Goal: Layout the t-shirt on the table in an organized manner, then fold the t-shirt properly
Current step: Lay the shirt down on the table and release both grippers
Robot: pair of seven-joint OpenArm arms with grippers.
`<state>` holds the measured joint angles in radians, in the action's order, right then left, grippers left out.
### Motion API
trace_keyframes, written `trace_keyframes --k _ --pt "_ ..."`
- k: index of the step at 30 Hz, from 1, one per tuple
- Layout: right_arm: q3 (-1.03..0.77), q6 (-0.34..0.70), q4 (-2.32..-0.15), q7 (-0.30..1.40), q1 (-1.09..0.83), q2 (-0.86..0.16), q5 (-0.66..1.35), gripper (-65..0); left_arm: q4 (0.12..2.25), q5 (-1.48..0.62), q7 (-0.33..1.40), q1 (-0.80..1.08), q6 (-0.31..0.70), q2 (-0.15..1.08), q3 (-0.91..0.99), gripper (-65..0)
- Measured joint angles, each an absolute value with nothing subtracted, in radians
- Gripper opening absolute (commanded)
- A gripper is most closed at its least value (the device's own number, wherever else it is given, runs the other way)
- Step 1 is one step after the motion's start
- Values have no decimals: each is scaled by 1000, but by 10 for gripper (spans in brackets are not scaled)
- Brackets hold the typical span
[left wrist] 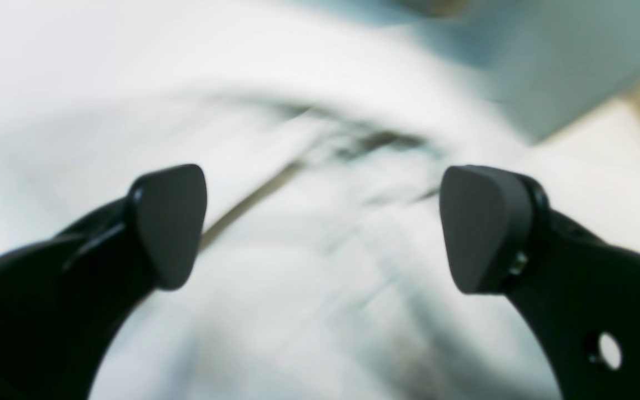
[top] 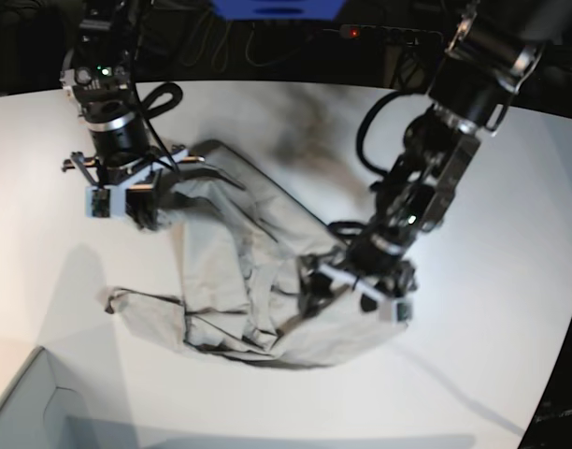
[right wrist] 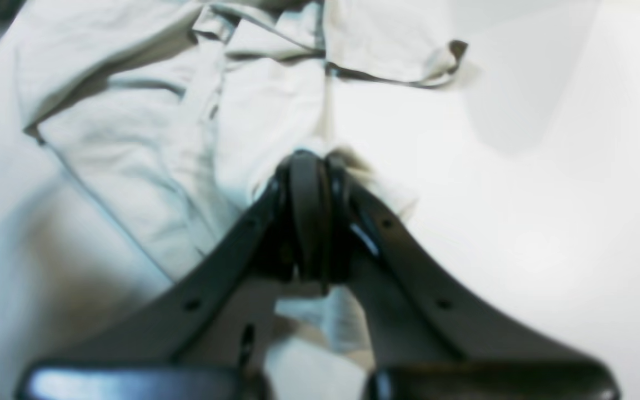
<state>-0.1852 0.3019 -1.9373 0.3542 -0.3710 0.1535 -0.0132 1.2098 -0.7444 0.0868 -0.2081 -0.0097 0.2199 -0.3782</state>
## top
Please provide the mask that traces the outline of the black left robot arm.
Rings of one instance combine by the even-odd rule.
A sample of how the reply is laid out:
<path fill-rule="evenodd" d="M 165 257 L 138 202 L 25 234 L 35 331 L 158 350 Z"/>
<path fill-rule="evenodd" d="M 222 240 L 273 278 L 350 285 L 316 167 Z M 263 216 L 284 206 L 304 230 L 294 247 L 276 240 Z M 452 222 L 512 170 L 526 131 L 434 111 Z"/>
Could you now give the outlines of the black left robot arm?
<path fill-rule="evenodd" d="M 359 294 L 363 312 L 385 312 L 396 324 L 411 319 L 417 284 L 407 252 L 442 224 L 480 146 L 479 131 L 496 133 L 538 65 L 551 37 L 546 6 L 475 1 L 466 8 L 428 88 L 430 107 L 408 125 L 393 166 L 373 167 L 372 217 L 331 223 L 337 246 L 298 257 L 298 313 L 285 331 L 331 306 L 335 283 Z"/>

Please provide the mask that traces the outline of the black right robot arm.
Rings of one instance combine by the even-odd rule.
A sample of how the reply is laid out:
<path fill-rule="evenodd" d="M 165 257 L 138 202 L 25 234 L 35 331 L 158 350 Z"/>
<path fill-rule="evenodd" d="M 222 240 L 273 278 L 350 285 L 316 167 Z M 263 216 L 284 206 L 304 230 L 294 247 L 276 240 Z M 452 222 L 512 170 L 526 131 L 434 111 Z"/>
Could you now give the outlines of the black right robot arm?
<path fill-rule="evenodd" d="M 85 210 L 94 219 L 130 219 L 154 230 L 163 182 L 197 162 L 182 144 L 164 142 L 152 119 L 175 108 L 183 91 L 164 82 L 148 96 L 136 88 L 136 61 L 151 1 L 88 1 L 79 38 L 64 58 L 60 82 L 76 106 L 94 154 L 71 152 L 64 172 L 85 179 Z"/>

